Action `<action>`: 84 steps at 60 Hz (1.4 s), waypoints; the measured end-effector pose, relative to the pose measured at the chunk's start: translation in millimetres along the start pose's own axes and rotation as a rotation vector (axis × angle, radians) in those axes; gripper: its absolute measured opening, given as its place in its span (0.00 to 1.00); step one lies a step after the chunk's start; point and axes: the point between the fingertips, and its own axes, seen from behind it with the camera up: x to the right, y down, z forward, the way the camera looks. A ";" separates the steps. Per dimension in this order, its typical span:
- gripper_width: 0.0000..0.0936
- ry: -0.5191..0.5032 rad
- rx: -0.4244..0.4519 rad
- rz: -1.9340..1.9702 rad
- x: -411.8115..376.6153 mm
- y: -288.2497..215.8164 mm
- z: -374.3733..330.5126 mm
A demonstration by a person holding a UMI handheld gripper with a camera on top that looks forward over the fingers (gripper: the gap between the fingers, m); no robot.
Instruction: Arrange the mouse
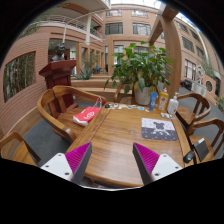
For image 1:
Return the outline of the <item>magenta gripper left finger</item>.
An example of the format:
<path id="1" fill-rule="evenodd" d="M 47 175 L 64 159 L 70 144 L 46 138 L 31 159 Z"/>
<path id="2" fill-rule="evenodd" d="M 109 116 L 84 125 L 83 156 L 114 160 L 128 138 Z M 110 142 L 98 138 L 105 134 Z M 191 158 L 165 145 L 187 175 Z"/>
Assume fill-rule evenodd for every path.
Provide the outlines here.
<path id="1" fill-rule="evenodd" d="M 67 154 L 57 153 L 41 168 L 79 185 L 84 177 L 91 154 L 92 143 L 88 142 Z"/>

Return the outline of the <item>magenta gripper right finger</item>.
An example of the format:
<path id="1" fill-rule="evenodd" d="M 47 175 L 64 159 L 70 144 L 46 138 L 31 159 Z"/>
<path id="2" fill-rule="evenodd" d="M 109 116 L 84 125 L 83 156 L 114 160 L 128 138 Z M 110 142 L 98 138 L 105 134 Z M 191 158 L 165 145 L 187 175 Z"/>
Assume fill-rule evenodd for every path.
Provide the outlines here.
<path id="1" fill-rule="evenodd" d="M 169 155 L 159 155 L 138 143 L 133 144 L 133 155 L 144 185 L 182 169 Z"/>

